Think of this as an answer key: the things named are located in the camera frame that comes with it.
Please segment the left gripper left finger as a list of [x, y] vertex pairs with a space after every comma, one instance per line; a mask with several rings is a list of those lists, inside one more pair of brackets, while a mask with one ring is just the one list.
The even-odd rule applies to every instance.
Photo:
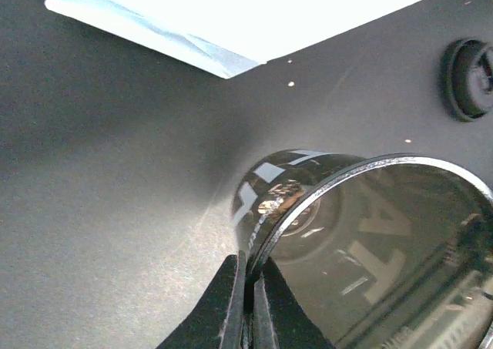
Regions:
[[240, 348], [243, 330], [246, 254], [225, 258], [191, 313], [160, 348]]

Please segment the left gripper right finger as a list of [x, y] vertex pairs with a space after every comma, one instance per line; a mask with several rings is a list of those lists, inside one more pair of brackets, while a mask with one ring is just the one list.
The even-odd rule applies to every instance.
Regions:
[[272, 259], [264, 264], [253, 285], [252, 347], [333, 347], [304, 313]]

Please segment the light blue paper bag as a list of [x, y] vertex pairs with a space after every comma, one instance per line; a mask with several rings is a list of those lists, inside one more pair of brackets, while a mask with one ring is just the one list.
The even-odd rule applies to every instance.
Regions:
[[230, 79], [419, 1], [45, 0], [45, 6]]

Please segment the black coffee lid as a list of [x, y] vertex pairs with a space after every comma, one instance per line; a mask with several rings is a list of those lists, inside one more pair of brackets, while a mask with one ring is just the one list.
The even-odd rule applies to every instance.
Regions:
[[444, 105], [459, 121], [473, 122], [492, 111], [492, 44], [466, 38], [451, 42], [441, 60]]

